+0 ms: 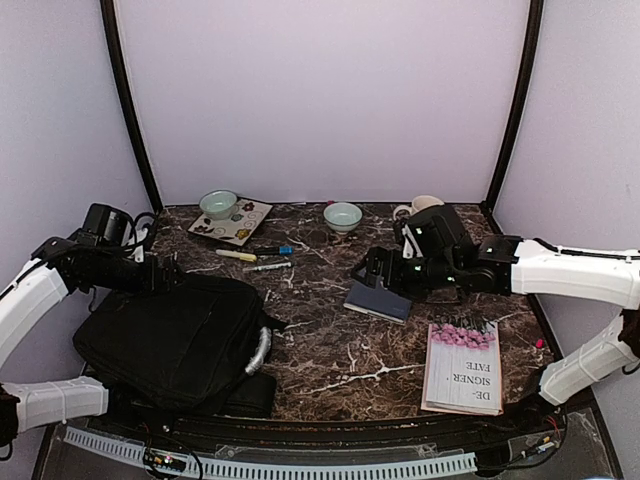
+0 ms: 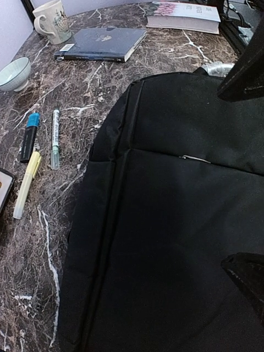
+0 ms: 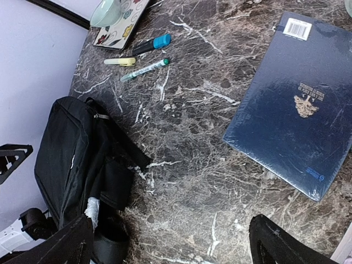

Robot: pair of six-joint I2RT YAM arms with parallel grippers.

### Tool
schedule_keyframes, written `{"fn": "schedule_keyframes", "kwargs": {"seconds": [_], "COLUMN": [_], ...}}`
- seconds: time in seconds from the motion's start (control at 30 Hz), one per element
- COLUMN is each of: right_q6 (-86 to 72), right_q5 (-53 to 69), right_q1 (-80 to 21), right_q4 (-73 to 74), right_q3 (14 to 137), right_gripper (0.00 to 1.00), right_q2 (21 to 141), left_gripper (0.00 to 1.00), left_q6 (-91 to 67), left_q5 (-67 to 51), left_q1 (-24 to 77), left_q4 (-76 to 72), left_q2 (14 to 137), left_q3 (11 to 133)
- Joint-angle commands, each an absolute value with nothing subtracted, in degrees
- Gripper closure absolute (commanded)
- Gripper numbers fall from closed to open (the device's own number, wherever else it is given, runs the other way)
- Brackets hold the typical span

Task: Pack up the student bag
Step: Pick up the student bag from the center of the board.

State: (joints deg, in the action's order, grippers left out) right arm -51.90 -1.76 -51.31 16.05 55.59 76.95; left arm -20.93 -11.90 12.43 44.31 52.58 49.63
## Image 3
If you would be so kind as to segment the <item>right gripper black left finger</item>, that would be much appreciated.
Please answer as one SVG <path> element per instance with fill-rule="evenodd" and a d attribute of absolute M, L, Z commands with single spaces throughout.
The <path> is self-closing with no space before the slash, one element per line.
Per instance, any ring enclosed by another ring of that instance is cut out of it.
<path fill-rule="evenodd" d="M 38 246 L 2 257 L 1 263 L 90 263 L 93 243 L 92 220 L 82 214 Z"/>

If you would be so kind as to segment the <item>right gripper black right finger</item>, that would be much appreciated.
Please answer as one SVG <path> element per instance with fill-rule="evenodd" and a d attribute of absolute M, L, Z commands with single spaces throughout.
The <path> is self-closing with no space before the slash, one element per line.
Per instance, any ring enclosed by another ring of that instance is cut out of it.
<path fill-rule="evenodd" d="M 252 218 L 249 240 L 253 263 L 335 263 L 296 240 L 263 214 Z"/>

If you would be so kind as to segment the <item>black student backpack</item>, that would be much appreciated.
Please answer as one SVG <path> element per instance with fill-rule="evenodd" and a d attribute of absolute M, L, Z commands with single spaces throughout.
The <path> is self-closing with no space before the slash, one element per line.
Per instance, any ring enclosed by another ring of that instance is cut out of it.
<path fill-rule="evenodd" d="M 129 237 L 116 213 L 130 198 L 131 165 L 151 159 L 94 99 L 67 96 L 52 105 L 35 163 L 35 179 L 58 229 L 90 216 L 93 263 L 122 263 Z"/>

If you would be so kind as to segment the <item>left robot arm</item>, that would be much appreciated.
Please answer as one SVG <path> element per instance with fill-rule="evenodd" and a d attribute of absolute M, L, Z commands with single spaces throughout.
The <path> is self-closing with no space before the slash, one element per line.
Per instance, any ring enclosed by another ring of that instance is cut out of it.
<path fill-rule="evenodd" d="M 31 145 L 1 146 L 1 257 L 28 250 L 56 228 L 34 180 Z"/>

